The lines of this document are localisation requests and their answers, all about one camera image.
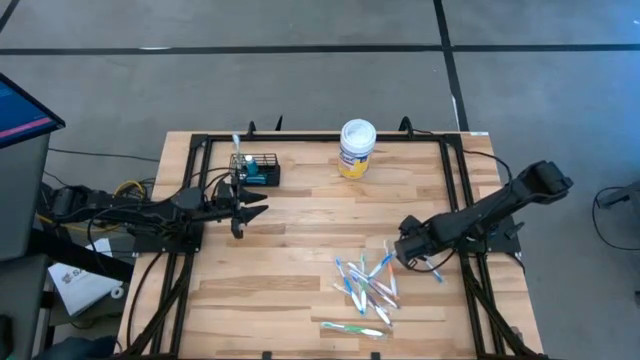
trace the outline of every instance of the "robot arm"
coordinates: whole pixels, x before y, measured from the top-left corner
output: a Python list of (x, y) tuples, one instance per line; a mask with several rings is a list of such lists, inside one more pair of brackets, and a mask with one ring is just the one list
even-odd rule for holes
[(400, 224), (396, 241), (398, 260), (409, 262), (432, 256), (446, 249), (459, 249), (469, 241), (486, 239), (491, 229), (504, 218), (529, 203), (551, 204), (564, 198), (573, 185), (553, 162), (541, 161), (523, 170), (501, 190), (464, 210), (438, 214), (425, 222), (409, 216)]
[(161, 237), (184, 234), (193, 223), (231, 219), (231, 231), (239, 239), (243, 236), (242, 226), (268, 208), (266, 205), (247, 208), (241, 204), (266, 198), (238, 184), (224, 182), (217, 187), (212, 200), (207, 200), (202, 189), (191, 187), (157, 202), (73, 186), (50, 192), (46, 216), (57, 224), (90, 219), (128, 224), (134, 234)]

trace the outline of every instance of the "computer monitor screen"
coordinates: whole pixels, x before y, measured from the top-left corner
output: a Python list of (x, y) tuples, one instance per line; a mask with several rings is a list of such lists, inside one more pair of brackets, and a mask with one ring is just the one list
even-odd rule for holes
[(58, 116), (0, 74), (0, 148), (64, 125)]

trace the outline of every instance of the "wooden table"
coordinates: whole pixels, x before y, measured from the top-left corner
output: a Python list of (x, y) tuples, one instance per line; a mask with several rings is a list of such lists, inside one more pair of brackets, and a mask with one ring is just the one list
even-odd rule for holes
[[(154, 199), (163, 199), (180, 187), (191, 135), (168, 133)], [(463, 133), (462, 138), (465, 149), (492, 152), (486, 135)], [(228, 221), (206, 225), (190, 282), (180, 358), (259, 358), (263, 351), (273, 351), (274, 358), (369, 358), (374, 351), (383, 358), (474, 357), (457, 258), (442, 268), (445, 284), (393, 262), (402, 308), (391, 312), (394, 327), (389, 339), (371, 340), (320, 328), (320, 322), (333, 321), (384, 329), (372, 311), (361, 317), (351, 300), (332, 288), (340, 280), (334, 259), (357, 261), (364, 250), (371, 269), (383, 257), (383, 240), (397, 240), (397, 228), (405, 216), (424, 220), (449, 211), (436, 144), (379, 142), (369, 171), (360, 180), (339, 175), (337, 143), (245, 142), (242, 150), (277, 153), (282, 166), (280, 187), (253, 189), (269, 195), (262, 203), (270, 208), (250, 224), (244, 239), (233, 238)], [(230, 142), (216, 143), (210, 168), (227, 166), (231, 152)], [(450, 153), (457, 192), (462, 194), (455, 154)], [(466, 155), (466, 161), (475, 199), (500, 187), (493, 160)], [(136, 261), (132, 289), (138, 287), (152, 258), (147, 254)], [(156, 263), (141, 291), (134, 337), (156, 311), (166, 258), (163, 255)], [(541, 352), (522, 269), (503, 255), (492, 254), (488, 261), (499, 310), (523, 334), (525, 343)], [(388, 276), (383, 273), (379, 278)], [(132, 297), (133, 291), (120, 327), (122, 344)], [(481, 314), (487, 350), (492, 351), (488, 320), (482, 310)], [(170, 342), (173, 312), (167, 319), (164, 351)]]

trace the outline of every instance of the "gray floor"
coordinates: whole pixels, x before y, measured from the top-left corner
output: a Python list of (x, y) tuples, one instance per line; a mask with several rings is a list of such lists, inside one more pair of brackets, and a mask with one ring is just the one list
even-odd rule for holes
[[(454, 44), (640, 42), (633, 0), (444, 4)], [(14, 48), (438, 42), (432, 2), (417, 0), (22, 0), (0, 34), (0, 47)], [(640, 180), (640, 52), (455, 59), (470, 129), (489, 131), (515, 172), (554, 160), (576, 183), (565, 200), (518, 214), (546, 352), (637, 359), (640, 254), (601, 243), (590, 210), (598, 189)], [(67, 120), (51, 141), (66, 149), (159, 157), (168, 130), (242, 130), (251, 120), (270, 129), (280, 115), (285, 129), (363, 117), (392, 130), (404, 115), (457, 129), (440, 53), (0, 56), (0, 71)], [(50, 154), (47, 170), (112, 190), (156, 169)], [(626, 205), (598, 216), (610, 241), (640, 247)]]

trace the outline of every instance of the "table leg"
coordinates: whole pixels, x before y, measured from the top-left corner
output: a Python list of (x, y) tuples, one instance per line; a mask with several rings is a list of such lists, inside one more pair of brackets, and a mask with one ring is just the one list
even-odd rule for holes
[(31, 230), (29, 252), (45, 254), (54, 261), (127, 283), (133, 275), (131, 264), (104, 254), (96, 254), (83, 246), (63, 241), (37, 229)]

